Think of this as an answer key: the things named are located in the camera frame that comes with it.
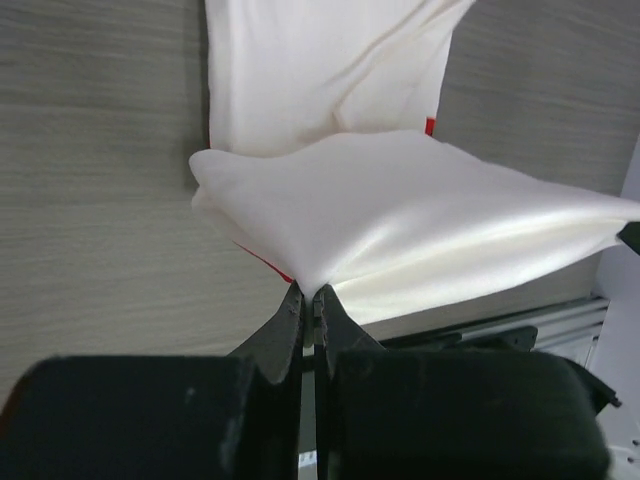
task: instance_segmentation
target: cloth fold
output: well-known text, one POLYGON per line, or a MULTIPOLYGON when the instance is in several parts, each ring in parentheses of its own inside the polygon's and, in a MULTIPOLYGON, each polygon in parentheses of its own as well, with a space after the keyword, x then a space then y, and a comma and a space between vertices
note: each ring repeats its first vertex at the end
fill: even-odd
POLYGON ((542 182, 424 134, 338 134, 190 159, 194 210, 364 324, 521 285, 618 243, 640 204, 542 182))

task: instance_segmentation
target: hanging white cloth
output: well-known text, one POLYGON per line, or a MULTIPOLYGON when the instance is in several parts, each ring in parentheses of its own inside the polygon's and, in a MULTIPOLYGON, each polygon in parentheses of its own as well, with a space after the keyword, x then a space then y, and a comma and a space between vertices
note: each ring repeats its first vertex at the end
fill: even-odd
POLYGON ((211 147, 271 157, 424 131, 473 0, 206 0, 211 147))

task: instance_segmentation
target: wood grain panel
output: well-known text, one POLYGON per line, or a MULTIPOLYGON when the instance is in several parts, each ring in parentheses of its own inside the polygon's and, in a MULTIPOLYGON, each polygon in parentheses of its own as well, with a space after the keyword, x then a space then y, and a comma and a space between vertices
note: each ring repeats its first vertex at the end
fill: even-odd
MULTIPOLYGON (((454 38, 436 136, 617 192, 640 129, 637 10, 481 0, 454 38)), ((200 0, 4 0, 0 13, 0 401, 51 354, 231 350, 286 285, 189 209, 186 160, 206 144, 200 0)), ((368 329, 584 296, 594 266, 368 329)))

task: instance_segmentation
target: white fabric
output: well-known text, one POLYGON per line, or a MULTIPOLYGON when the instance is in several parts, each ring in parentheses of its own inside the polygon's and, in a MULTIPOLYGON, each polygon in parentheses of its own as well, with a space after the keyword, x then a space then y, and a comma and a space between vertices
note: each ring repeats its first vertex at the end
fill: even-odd
POLYGON ((473 0, 206 0, 211 147, 271 157, 424 131, 473 0))
POLYGON ((617 243, 640 205, 541 182, 424 134, 338 134, 190 160, 193 208, 361 324, 488 295, 617 243))

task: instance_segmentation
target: folded cloth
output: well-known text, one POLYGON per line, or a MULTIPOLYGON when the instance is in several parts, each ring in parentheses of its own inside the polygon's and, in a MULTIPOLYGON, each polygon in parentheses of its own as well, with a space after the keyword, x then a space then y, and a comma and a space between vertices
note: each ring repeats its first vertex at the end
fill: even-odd
POLYGON ((618 243, 640 204, 542 182, 424 134, 190 159, 194 210, 360 324, 523 284, 618 243))
POLYGON ((473 0, 206 0, 211 147, 271 157, 424 131, 473 0))

